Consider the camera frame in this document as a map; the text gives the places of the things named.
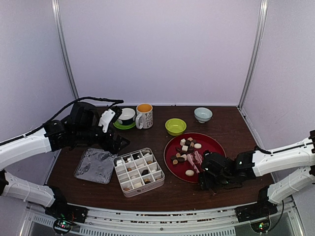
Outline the pink plastic scoop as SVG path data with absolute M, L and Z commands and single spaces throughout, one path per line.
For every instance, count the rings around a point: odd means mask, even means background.
M 187 155 L 187 161 L 190 163 L 192 169 L 196 173 L 202 173 L 203 169 L 201 168 L 201 164 L 203 161 L 203 157 L 198 151 L 195 151 L 193 153 L 190 153 Z

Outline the tin lid with rabbit picture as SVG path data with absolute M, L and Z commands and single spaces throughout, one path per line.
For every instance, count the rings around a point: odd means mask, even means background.
M 94 183 L 108 184 L 114 170 L 117 154 L 98 148 L 88 148 L 82 154 L 74 177 Z

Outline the silver compartment tin box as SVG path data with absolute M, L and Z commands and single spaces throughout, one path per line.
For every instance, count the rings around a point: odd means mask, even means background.
M 113 164 L 121 190 L 127 198 L 164 185 L 165 174 L 148 147 L 118 156 Z

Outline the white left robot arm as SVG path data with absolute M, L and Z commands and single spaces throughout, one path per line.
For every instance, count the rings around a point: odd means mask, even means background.
M 67 218 L 71 208 L 62 194 L 51 187 L 37 185 L 18 178 L 5 168 L 29 157 L 55 152 L 69 147 L 98 145 L 104 151 L 117 154 L 129 145 L 129 140 L 115 136 L 110 127 L 122 114 L 118 106 L 110 106 L 101 115 L 96 106 L 75 102 L 69 115 L 61 120 L 52 118 L 37 129 L 0 144 L 0 194 L 51 207 L 59 218 Z

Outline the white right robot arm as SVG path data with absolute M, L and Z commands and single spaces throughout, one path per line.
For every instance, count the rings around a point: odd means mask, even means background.
M 262 188 L 258 202 L 252 206 L 257 217 L 264 216 L 271 205 L 279 204 L 286 197 L 300 191 L 315 181 L 315 132 L 305 139 L 271 150 L 255 147 L 239 153 L 235 160 L 217 152 L 205 151 L 198 180 L 203 190 L 217 185 L 239 184 L 249 179 L 262 177 L 271 172 L 296 168 L 284 179 Z

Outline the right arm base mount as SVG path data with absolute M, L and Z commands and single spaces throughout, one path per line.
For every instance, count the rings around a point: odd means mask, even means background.
M 268 186 L 260 189 L 256 203 L 235 208 L 238 222 L 250 221 L 251 229 L 258 234 L 268 233 L 273 228 L 270 216 L 278 212 L 277 204 L 269 201 L 268 189 Z

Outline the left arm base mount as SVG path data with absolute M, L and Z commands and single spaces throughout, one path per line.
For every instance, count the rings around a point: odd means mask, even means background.
M 69 233 L 77 223 L 85 223 L 88 209 L 82 206 L 70 205 L 59 188 L 51 187 L 54 202 L 50 207 L 44 207 L 45 213 L 54 217 L 53 230 L 57 235 Z

